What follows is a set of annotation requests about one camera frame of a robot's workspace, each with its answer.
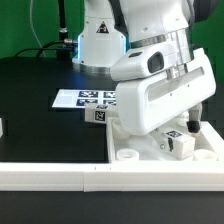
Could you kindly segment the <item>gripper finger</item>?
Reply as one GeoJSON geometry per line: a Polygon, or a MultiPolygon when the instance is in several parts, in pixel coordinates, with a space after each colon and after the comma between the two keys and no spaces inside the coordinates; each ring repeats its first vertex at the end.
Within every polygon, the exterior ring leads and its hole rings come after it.
{"type": "Polygon", "coordinates": [[[166,135],[160,129],[153,130],[150,135],[157,142],[160,149],[165,150],[167,148],[166,135]]]}
{"type": "Polygon", "coordinates": [[[201,129],[202,104],[199,103],[189,110],[189,121],[187,122],[190,133],[198,133],[201,129]]]}

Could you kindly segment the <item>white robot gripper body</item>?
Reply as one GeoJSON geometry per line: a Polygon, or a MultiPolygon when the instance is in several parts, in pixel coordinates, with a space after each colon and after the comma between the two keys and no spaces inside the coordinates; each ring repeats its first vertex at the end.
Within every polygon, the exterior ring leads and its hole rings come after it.
{"type": "Polygon", "coordinates": [[[188,73],[168,79],[162,72],[150,78],[120,82],[116,105],[122,127],[131,135],[146,135],[215,93],[216,83],[207,55],[194,51],[188,73]]]}

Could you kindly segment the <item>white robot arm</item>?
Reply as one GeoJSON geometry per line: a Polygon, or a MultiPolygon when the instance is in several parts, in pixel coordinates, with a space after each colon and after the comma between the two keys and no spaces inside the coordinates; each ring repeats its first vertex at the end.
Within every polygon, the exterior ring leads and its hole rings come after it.
{"type": "Polygon", "coordinates": [[[204,50],[193,49],[190,28],[208,18],[216,0],[84,0],[78,37],[79,70],[109,74],[118,83],[117,115],[107,117],[107,144],[153,134],[187,112],[188,131],[201,129],[202,102],[215,93],[204,50]]]}

